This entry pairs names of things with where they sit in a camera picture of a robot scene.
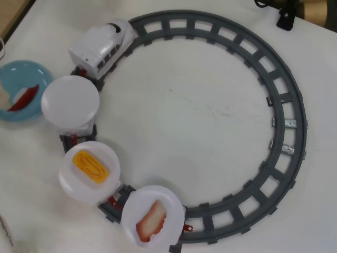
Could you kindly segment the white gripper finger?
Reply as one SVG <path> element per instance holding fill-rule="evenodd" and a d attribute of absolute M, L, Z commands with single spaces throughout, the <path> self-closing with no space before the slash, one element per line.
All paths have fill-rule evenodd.
<path fill-rule="evenodd" d="M 0 83 L 0 108 L 1 109 L 10 109 L 11 104 L 11 96 L 10 94 L 3 88 L 2 83 Z"/>

